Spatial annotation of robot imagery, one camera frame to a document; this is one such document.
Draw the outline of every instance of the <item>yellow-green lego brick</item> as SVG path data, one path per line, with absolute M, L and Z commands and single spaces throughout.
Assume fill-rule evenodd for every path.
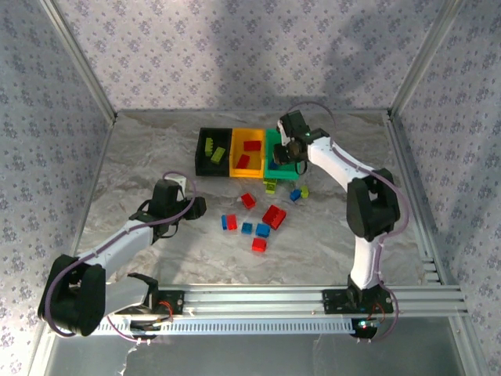
M 263 179 L 263 184 L 272 184 L 276 186 L 277 179 Z
M 269 194 L 275 194 L 275 190 L 276 190 L 276 185 L 275 184 L 266 184 L 266 193 L 269 193 Z
M 218 149 L 212 154 L 211 162 L 219 165 L 221 163 L 222 156 L 225 155 L 226 149 L 224 147 L 218 146 Z
M 205 139 L 205 156 L 210 157 L 212 155 L 212 148 L 214 147 L 214 141 L 211 137 Z
M 310 195 L 310 191 L 308 190 L 307 186 L 302 186 L 301 187 L 301 198 L 308 198 Z

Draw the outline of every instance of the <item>wall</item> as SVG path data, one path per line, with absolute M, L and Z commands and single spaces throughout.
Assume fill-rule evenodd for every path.
M 0 374 L 27 371 L 52 261 L 69 252 L 107 124 L 36 0 L 0 5 Z
M 388 108 L 443 0 L 58 0 L 122 109 Z
M 402 114 L 442 261 L 501 374 L 501 4 L 466 2 Z

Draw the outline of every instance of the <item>aluminum frame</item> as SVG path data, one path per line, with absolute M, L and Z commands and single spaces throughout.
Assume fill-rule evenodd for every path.
M 410 174 L 408 161 L 405 159 L 405 154 L 402 150 L 402 141 L 399 138 L 402 135 L 398 134 L 397 128 L 389 120 L 386 111 L 342 111 L 343 114 L 361 112 L 364 114 L 380 114 L 383 118 L 391 146 L 395 151 L 395 159 L 402 173 L 403 183 L 409 193 L 409 198 L 413 206 L 416 224 L 418 225 L 416 233 L 419 234 L 416 240 L 419 243 L 420 250 L 423 250 L 421 256 L 425 271 L 427 272 L 426 279 L 429 285 L 392 287 L 399 301 L 400 314 L 402 317 L 448 317 L 466 374 L 488 374 L 487 363 L 474 334 L 473 325 L 468 317 L 467 307 L 460 287 L 447 285 L 447 274 L 438 258 L 434 239 L 428 235 L 431 233 L 429 218 L 421 210 L 419 201 L 417 200 L 417 185 Z M 182 317 L 176 318 L 175 322 L 177 324 L 234 323 L 238 320 L 247 320 L 247 322 L 254 323 L 262 322 L 263 320 L 282 320 L 285 323 L 291 319 L 302 320 L 304 323 L 319 323 L 326 318 L 329 321 L 338 321 L 339 319 L 344 320 L 347 317 L 350 319 L 352 317 L 363 317 L 363 315 L 346 315 L 340 318 L 337 315 L 325 315 L 323 313 L 320 291 L 328 288 L 343 287 L 175 285 L 164 286 L 161 289 L 180 289 L 186 291 L 185 310 Z M 128 322 L 130 322 L 130 319 L 131 317 L 116 316 L 112 321 L 124 333 L 128 333 Z M 111 332 L 110 327 L 106 327 L 105 325 L 107 323 L 102 323 L 93 335 L 115 334 L 114 331 L 113 333 Z M 42 327 L 41 332 L 43 332 L 43 336 L 40 345 L 37 347 L 37 352 L 34 354 L 30 375 L 39 374 L 40 370 L 46 369 L 56 338 L 56 335 L 50 331 L 47 325 Z
M 71 30 L 68 27 L 67 22 L 64 20 L 57 4 L 53 0 L 39 0 L 39 2 L 47 13 L 50 23 L 61 39 L 65 50 L 73 60 L 74 66 L 77 68 L 85 84 L 88 86 L 88 89 L 94 100 L 97 102 L 100 110 L 103 112 L 109 123 L 113 122 L 116 118 L 113 106 L 106 97 L 106 93 L 101 87 L 99 80 L 94 75 L 87 59 L 85 59 L 85 55 L 81 51 L 77 40 L 73 34 L 71 34 Z
M 404 82 L 400 85 L 395 99 L 393 99 L 393 103 L 391 104 L 391 120 L 403 111 L 405 105 L 409 102 L 411 96 L 413 96 L 414 90 L 416 90 L 449 28 L 454 23 L 463 3 L 464 0 L 446 0 L 438 11 L 435 22 L 431 26 L 430 31 L 428 31 L 420 51 L 417 53 L 413 64 L 407 72 Z

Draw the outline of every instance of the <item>blue lego brick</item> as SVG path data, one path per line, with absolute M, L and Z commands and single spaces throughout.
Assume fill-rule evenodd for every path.
M 242 233 L 252 234 L 252 223 L 244 222 L 242 225 Z
M 256 235 L 259 237 L 268 237 L 270 232 L 270 226 L 265 225 L 264 223 L 258 223 L 258 227 L 256 227 Z
M 278 164 L 275 163 L 274 161 L 269 162 L 268 168 L 270 170 L 277 170 L 279 168 Z
M 290 199 L 292 201 L 297 201 L 297 199 L 301 197 L 301 190 L 293 190 L 291 193 L 290 193 Z

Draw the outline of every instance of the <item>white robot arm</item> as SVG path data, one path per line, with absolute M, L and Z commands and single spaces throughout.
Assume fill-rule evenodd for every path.
M 332 143 L 325 131 L 310 131 L 300 111 L 282 116 L 277 131 L 282 143 L 275 145 L 275 163 L 310 162 L 326 171 L 348 193 L 347 221 L 355 234 L 355 260 L 348 277 L 348 289 L 353 289 L 351 294 L 356 304 L 363 299 L 365 291 L 380 282 L 377 241 L 382 233 L 393 230 L 400 217 L 397 197 L 389 187 L 363 172 L 372 171 L 370 166 Z M 376 173 L 393 182 L 388 170 Z
M 194 197 L 179 201 L 181 189 L 173 180 L 159 180 L 152 199 L 145 201 L 113 236 L 78 257 L 61 255 L 57 258 L 45 285 L 38 317 L 72 333 L 87 336 L 110 313 L 130 307 L 134 307 L 132 312 L 154 313 L 159 298 L 158 282 L 153 278 L 130 273 L 117 283 L 106 282 L 139 251 L 165 238 L 169 227 L 177 231 L 180 219 L 191 220 L 204 215 L 207 210 L 205 200 Z M 51 285 L 61 273 L 64 277 L 55 284 L 51 293 Z M 50 301 L 50 318 L 45 307 L 47 299 Z

